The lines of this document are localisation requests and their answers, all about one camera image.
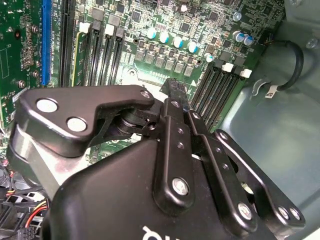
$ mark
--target yellow wire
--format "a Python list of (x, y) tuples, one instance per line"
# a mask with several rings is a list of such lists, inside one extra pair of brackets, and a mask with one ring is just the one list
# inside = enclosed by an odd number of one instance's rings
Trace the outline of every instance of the yellow wire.
[(40, 208), (43, 204), (45, 204), (45, 203), (47, 203), (47, 201), (43, 201), (43, 202), (41, 202), (41, 203), (39, 203), (39, 205), (38, 206), (36, 206), (35, 208), (34, 208), (34, 210), (37, 210), (38, 208)]

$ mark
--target motherboard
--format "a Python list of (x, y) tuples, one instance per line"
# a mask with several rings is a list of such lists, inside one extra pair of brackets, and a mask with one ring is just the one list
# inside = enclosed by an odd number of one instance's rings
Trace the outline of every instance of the motherboard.
[[(219, 127), (285, 17), (283, 0), (2, 0), (3, 147), (15, 102), (29, 88), (131, 85), (157, 99), (166, 79)], [(88, 150), (94, 163), (128, 145)]]

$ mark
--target red wire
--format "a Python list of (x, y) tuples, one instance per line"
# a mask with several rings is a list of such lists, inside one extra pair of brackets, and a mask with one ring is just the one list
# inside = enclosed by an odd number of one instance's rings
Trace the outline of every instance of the red wire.
[(28, 228), (30, 223), (32, 222), (32, 219), (34, 219), (34, 217), (40, 213), (42, 210), (46, 210), (47, 209), (47, 206), (42, 206), (42, 207), (39, 207), (37, 210), (35, 210), (31, 215), (30, 217), (28, 218), (28, 220), (26, 221), (25, 223), (25, 228)]

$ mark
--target blue pcie slot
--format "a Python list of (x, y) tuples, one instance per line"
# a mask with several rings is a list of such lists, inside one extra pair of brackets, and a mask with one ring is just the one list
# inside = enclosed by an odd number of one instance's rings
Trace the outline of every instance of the blue pcie slot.
[(42, 84), (50, 81), (52, 0), (42, 2)]

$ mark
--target electrolytic capacitor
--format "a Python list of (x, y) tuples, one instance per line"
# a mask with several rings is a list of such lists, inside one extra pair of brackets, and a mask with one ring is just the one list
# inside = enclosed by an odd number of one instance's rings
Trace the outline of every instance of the electrolytic capacitor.
[(232, 34), (232, 37), (233, 39), (238, 42), (238, 43), (241, 43), (244, 39), (245, 39), (245, 35), (240, 32), (240, 31), (235, 31), (233, 34)]
[(179, 13), (184, 14), (188, 11), (188, 6), (186, 4), (181, 4), (178, 8)]
[(148, 39), (154, 39), (156, 37), (157, 31), (154, 27), (149, 27), (146, 31), (146, 36)]
[(188, 43), (188, 50), (190, 53), (194, 54), (197, 51), (198, 47), (194, 41)]
[(183, 42), (182, 42), (182, 38), (179, 37), (179, 36), (176, 36), (174, 39), (173, 39), (173, 45), (178, 49), (178, 48), (181, 48), (182, 45), (183, 45)]
[(159, 41), (166, 44), (169, 41), (169, 34), (166, 31), (162, 31), (159, 36)]
[(214, 57), (209, 52), (205, 53), (203, 58), (207, 63), (211, 63), (214, 60)]
[(250, 46), (251, 44), (254, 43), (254, 38), (248, 34), (244, 35), (243, 43), (246, 46)]

